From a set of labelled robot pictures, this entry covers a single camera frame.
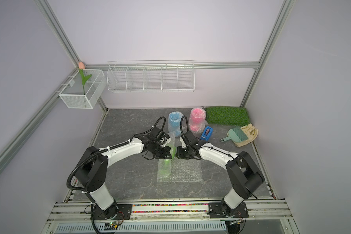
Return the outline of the green plastic wine glass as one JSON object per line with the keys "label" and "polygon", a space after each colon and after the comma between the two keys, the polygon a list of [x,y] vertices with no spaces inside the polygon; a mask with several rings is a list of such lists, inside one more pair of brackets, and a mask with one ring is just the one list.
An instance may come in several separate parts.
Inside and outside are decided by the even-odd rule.
{"label": "green plastic wine glass", "polygon": [[172,161],[175,157],[176,147],[170,150],[171,158],[167,160],[160,160],[158,164],[158,181],[164,182],[170,178],[172,171]]}

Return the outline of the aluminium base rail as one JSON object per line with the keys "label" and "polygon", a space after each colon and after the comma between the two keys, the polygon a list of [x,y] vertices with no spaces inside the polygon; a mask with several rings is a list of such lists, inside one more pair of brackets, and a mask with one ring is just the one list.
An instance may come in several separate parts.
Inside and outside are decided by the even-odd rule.
{"label": "aluminium base rail", "polygon": [[80,203],[57,203],[42,230],[44,234],[55,234],[59,224],[65,223],[91,223],[96,232],[100,223],[112,223],[116,228],[127,222],[181,222],[181,221],[224,221],[227,231],[218,231],[224,234],[230,229],[240,233],[240,229],[249,229],[248,221],[261,224],[264,220],[274,220],[279,223],[279,229],[285,234],[298,234],[299,230],[284,200],[259,199],[247,200],[249,216],[247,218],[210,218],[208,203],[217,200],[145,200],[134,202],[120,202],[119,204],[132,204],[132,214],[129,220],[95,220],[91,221],[90,204]]}

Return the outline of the blue tape dispenser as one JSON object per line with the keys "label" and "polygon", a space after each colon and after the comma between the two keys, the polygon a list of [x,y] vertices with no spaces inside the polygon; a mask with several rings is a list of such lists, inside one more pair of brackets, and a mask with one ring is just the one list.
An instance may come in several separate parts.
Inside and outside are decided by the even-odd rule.
{"label": "blue tape dispenser", "polygon": [[204,141],[209,141],[211,135],[213,133],[213,128],[206,126],[205,129],[203,130],[200,139]]}

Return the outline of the green artificial grass mat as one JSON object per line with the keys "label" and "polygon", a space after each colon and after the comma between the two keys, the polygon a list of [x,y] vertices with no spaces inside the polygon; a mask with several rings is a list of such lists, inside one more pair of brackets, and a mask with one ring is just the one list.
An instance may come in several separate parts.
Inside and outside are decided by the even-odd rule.
{"label": "green artificial grass mat", "polygon": [[231,106],[206,107],[206,120],[211,124],[245,126],[251,123],[247,109]]}

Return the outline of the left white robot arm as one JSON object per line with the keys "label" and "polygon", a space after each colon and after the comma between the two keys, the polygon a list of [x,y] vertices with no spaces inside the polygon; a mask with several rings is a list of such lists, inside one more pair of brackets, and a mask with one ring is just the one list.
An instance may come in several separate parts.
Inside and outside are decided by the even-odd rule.
{"label": "left white robot arm", "polygon": [[129,140],[114,146],[85,150],[67,178],[67,188],[86,194],[93,205],[103,212],[116,208],[116,201],[106,186],[107,170],[113,164],[133,155],[144,153],[146,160],[170,160],[171,137],[164,132],[166,117],[160,117],[147,131],[134,134]]}

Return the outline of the beige cloth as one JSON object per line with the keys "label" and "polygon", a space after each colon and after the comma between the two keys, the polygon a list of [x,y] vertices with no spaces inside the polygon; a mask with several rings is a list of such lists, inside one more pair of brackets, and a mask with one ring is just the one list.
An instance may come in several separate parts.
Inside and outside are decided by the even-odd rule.
{"label": "beige cloth", "polygon": [[258,136],[258,129],[255,128],[251,123],[246,125],[246,126],[241,127],[241,130],[247,136],[248,139],[246,139],[242,142],[235,142],[234,144],[237,147],[242,147],[242,146],[245,146],[245,145],[251,143]]}

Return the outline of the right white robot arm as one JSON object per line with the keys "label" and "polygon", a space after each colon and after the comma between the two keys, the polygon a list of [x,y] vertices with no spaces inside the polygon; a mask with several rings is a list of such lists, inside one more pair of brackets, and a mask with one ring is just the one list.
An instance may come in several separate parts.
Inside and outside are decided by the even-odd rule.
{"label": "right white robot arm", "polygon": [[231,190],[221,200],[221,206],[227,211],[235,210],[247,200],[264,182],[265,177],[250,154],[229,152],[194,136],[189,130],[186,116],[180,119],[180,142],[175,156],[183,160],[207,160],[227,171]]}

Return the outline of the green dustpan brush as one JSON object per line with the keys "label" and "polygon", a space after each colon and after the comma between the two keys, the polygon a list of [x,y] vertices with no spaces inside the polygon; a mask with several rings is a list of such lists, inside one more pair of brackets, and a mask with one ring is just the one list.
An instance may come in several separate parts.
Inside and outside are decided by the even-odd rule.
{"label": "green dustpan brush", "polygon": [[248,139],[248,136],[243,132],[243,130],[239,126],[237,126],[230,129],[227,133],[227,137],[222,138],[220,141],[225,142],[225,141],[231,140],[235,143],[241,143],[247,139]]}

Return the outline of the artificial pink tulip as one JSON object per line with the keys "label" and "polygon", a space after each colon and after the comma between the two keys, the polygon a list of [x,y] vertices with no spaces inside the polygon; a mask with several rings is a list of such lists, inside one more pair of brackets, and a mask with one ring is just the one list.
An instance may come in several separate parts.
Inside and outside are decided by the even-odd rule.
{"label": "artificial pink tulip", "polygon": [[87,83],[87,81],[92,77],[92,75],[91,74],[89,74],[89,75],[85,75],[84,74],[84,69],[85,69],[85,65],[84,65],[84,63],[83,62],[79,62],[78,63],[78,69],[79,69],[79,74],[80,74],[80,76],[81,76],[81,79],[82,79],[82,88],[83,88],[83,94],[85,95],[86,94],[86,92],[85,92],[85,84]]}

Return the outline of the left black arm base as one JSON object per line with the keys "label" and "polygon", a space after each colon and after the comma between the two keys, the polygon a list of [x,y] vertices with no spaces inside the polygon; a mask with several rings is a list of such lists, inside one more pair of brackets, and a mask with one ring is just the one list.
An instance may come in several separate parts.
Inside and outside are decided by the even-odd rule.
{"label": "left black arm base", "polygon": [[94,220],[129,220],[132,214],[132,204],[113,204],[106,211],[94,205],[91,214]]}

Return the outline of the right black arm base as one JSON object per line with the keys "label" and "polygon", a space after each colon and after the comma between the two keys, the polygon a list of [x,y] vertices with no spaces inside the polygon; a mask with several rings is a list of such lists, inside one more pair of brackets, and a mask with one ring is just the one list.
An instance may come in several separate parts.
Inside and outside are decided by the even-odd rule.
{"label": "right black arm base", "polygon": [[236,208],[230,208],[222,202],[208,203],[210,218],[247,218],[249,216],[246,203],[240,203]]}

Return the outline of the white mesh wall basket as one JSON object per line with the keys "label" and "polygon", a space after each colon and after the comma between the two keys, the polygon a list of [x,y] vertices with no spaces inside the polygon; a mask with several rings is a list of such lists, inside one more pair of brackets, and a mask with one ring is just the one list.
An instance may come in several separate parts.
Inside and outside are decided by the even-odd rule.
{"label": "white mesh wall basket", "polygon": [[83,72],[86,76],[92,75],[85,84],[85,95],[79,70],[59,93],[59,97],[69,109],[93,109],[107,86],[107,78],[102,70],[84,69]]}

